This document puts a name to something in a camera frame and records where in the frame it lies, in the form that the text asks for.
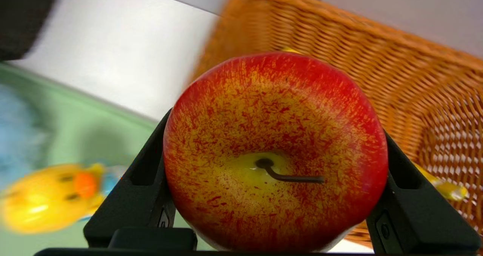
black object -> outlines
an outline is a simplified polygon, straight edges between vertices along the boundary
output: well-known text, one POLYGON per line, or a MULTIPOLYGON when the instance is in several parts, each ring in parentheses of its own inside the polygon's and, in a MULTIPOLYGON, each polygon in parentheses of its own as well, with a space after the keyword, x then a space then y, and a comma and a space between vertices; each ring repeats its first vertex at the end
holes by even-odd
MULTIPOLYGON (((36 256, 240 254, 194 251, 194 232, 172 228, 175 208, 162 159, 168 116, 169 112, 84 227, 90 248, 46 249, 36 256)), ((388 134, 386 138, 388 183, 367 218, 376 254, 476 254, 481 245, 478 234, 421 175, 388 134)))
POLYGON ((27 53, 55 0, 0 0, 0 60, 27 53))

gray wall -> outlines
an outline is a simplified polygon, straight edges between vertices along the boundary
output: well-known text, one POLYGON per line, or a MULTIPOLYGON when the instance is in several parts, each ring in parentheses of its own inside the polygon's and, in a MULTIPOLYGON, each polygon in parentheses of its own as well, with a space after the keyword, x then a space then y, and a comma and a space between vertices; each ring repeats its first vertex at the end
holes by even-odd
POLYGON ((323 0, 483 58, 483 0, 323 0))

white wall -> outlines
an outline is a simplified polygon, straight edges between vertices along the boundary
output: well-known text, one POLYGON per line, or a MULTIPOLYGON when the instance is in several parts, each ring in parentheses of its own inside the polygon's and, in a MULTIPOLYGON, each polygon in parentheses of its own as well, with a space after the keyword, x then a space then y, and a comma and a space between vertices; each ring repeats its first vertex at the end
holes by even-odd
POLYGON ((35 47, 12 63, 160 120, 216 18, 174 0, 57 0, 35 47))
POLYGON ((483 0, 323 0, 483 58, 483 0))

basket rim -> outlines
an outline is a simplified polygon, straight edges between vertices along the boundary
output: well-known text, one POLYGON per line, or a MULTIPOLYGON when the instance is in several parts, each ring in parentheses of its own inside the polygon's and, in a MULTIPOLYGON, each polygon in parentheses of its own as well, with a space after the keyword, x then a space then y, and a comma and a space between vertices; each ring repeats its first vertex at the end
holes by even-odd
MULTIPOLYGON (((243 11, 244 6, 253 0, 227 0, 225 6, 220 14, 220 19, 214 26, 214 29, 224 28, 230 19, 235 19, 234 16, 240 11, 243 11)), ((322 17, 330 17, 331 20, 340 23, 341 25, 356 29, 359 31, 368 32, 376 37, 392 41, 400 46, 405 46, 409 49, 420 51, 426 56, 440 58, 441 60, 460 65, 462 67, 469 67, 476 72, 481 72, 483 77, 483 60, 473 56, 464 51, 459 51, 454 48, 440 45, 433 41, 428 41, 422 37, 409 32, 404 32, 400 29, 395 29, 388 25, 370 20, 361 15, 351 13, 349 11, 340 9, 329 3, 319 0, 270 0, 277 2, 291 1, 291 5, 301 10, 306 10, 322 17)))

orange beak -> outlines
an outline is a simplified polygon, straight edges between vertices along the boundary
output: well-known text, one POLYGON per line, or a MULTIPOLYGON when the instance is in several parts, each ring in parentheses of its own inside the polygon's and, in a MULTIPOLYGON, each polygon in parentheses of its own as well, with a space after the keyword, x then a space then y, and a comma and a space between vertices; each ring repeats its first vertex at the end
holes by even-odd
POLYGON ((81 198, 89 199, 98 192, 98 181, 94 175, 81 172, 74 179, 74 190, 81 198))

